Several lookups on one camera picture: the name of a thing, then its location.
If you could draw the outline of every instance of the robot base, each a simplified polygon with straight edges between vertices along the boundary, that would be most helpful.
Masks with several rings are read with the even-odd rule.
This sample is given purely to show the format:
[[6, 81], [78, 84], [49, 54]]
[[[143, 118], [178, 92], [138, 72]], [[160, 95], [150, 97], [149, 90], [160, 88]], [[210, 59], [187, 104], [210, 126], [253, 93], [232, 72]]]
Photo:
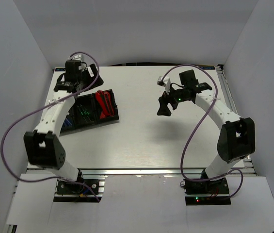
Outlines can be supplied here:
[[230, 205], [226, 178], [208, 182], [185, 181], [186, 205]]

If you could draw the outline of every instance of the green object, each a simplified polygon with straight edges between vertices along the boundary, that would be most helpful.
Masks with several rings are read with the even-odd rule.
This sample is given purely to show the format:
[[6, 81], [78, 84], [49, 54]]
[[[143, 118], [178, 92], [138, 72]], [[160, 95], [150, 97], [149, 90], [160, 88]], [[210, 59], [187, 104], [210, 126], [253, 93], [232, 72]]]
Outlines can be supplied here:
[[86, 108], [83, 107], [83, 105], [77, 105], [77, 109], [79, 111], [79, 113], [82, 115], [83, 119], [87, 122], [87, 119], [89, 121], [92, 121], [90, 118], [90, 113], [86, 110]]

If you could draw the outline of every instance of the white panel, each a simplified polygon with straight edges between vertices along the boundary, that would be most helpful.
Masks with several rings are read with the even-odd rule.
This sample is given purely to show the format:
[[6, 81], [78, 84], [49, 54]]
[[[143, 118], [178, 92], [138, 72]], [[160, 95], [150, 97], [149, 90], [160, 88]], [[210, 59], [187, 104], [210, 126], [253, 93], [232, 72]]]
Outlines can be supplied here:
[[16, 233], [45, 233], [45, 225], [26, 226], [17, 225]]
[[[12, 122], [43, 104], [50, 78], [51, 69], [15, 4], [0, 0], [0, 141]], [[6, 140], [7, 161], [19, 175], [28, 162], [23, 135], [33, 129], [38, 117], [15, 126]], [[15, 184], [0, 158], [0, 232]]]
[[[53, 175], [22, 174], [26, 180], [39, 180]], [[18, 182], [10, 213], [6, 220], [9, 225], [46, 225], [53, 204], [57, 179], [38, 183]]]
[[[271, 233], [274, 200], [264, 177], [245, 177], [231, 205], [185, 206], [181, 177], [109, 176], [100, 203], [53, 204], [41, 233]], [[228, 177], [234, 191], [239, 177]]]
[[85, 50], [102, 65], [223, 64], [257, 0], [14, 0], [52, 67]]
[[[192, 102], [184, 102], [170, 117], [156, 115], [158, 98], [164, 92], [157, 79], [170, 68], [102, 67], [104, 85], [82, 94], [112, 89], [120, 120], [60, 136], [67, 160], [79, 168], [179, 167], [183, 147], [205, 112]], [[180, 67], [172, 71], [171, 81], [180, 83], [178, 74], [188, 69]], [[212, 86], [204, 73], [194, 70], [200, 83]], [[219, 84], [216, 71], [207, 72]], [[60, 74], [54, 73], [46, 102], [52, 97]], [[218, 96], [225, 103], [218, 88]], [[207, 117], [187, 149], [184, 167], [207, 167], [217, 154], [219, 133], [216, 124]], [[243, 167], [243, 162], [236, 166]]]
[[274, 1], [260, 0], [225, 65], [239, 113], [256, 123], [254, 167], [274, 195]]

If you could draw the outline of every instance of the black bracket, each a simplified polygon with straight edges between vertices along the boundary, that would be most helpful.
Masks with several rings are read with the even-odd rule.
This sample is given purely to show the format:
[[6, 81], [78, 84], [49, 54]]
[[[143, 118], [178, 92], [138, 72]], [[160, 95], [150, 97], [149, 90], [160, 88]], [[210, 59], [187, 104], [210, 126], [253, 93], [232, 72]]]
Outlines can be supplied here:
[[229, 194], [226, 178], [207, 182], [191, 182], [188, 180], [184, 181], [186, 189], [185, 193], [188, 195], [213, 194], [217, 188], [219, 189], [218, 194]]
[[[97, 195], [99, 193], [99, 180], [98, 179], [84, 179], [83, 181], [86, 185], [88, 185], [92, 191]], [[75, 185], [71, 183], [67, 183], [64, 181], [58, 181], [57, 191], [58, 195], [79, 195], [84, 192], [86, 188], [81, 185]]]
[[[84, 71], [79, 69], [82, 62], [78, 60], [68, 60], [65, 62], [65, 73], [61, 74], [55, 85], [54, 91], [65, 90], [69, 93], [75, 93], [81, 89], [89, 86], [95, 79], [98, 74], [98, 70], [95, 64], [91, 64], [89, 67], [92, 70], [94, 76], [91, 76], [88, 69]], [[91, 89], [103, 85], [103, 80], [99, 76], [94, 85], [91, 86]]]
[[26, 132], [24, 142], [30, 164], [52, 169], [60, 169], [64, 165], [65, 150], [52, 132]]
[[251, 118], [226, 122], [217, 144], [220, 157], [227, 163], [243, 159], [255, 151], [255, 125]]

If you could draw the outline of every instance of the black tray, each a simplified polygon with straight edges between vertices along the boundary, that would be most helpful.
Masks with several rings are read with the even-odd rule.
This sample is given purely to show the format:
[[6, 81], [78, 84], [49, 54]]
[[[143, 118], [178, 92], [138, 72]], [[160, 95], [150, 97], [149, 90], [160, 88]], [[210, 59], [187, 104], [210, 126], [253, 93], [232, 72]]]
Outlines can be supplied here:
[[80, 96], [76, 99], [74, 105], [69, 110], [69, 114], [66, 119], [71, 122], [72, 125], [63, 125], [61, 133], [83, 129], [88, 126], [98, 125], [105, 122], [119, 120], [118, 109], [115, 103], [114, 93], [112, 90], [106, 90], [111, 96], [111, 102], [115, 111], [114, 116], [108, 116], [100, 119], [102, 109], [95, 98], [95, 93], [86, 96]]

